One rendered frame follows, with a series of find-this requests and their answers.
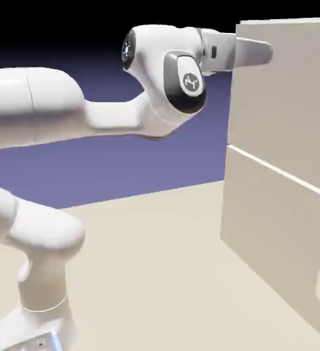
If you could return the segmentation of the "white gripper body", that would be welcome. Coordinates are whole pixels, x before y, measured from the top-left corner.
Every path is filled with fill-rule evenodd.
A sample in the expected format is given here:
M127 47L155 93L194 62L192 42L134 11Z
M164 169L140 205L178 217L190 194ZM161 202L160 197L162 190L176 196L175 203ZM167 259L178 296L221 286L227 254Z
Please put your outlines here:
M273 57L272 46L263 41L236 38L234 67L268 64Z

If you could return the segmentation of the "beige tall cabinet door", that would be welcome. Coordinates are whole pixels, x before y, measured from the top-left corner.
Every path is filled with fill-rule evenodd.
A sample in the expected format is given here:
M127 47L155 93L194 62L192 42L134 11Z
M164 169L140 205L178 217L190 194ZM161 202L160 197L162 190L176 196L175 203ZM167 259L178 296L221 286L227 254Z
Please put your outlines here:
M320 188L320 18L243 21L270 63L233 72L231 145Z

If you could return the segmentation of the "beige painted cabinet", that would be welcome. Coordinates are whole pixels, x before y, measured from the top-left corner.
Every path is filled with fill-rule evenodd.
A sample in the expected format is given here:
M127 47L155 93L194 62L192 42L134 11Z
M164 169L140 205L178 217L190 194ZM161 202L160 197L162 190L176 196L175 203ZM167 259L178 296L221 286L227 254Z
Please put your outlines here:
M221 239L320 334L320 18L236 33L273 56L232 74Z

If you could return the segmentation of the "beige short cabinet door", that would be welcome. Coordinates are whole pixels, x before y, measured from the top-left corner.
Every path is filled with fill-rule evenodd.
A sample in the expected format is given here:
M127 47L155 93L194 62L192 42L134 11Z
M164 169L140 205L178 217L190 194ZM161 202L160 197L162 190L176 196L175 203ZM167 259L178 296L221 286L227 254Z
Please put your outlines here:
M228 146L221 238L320 334L320 188Z

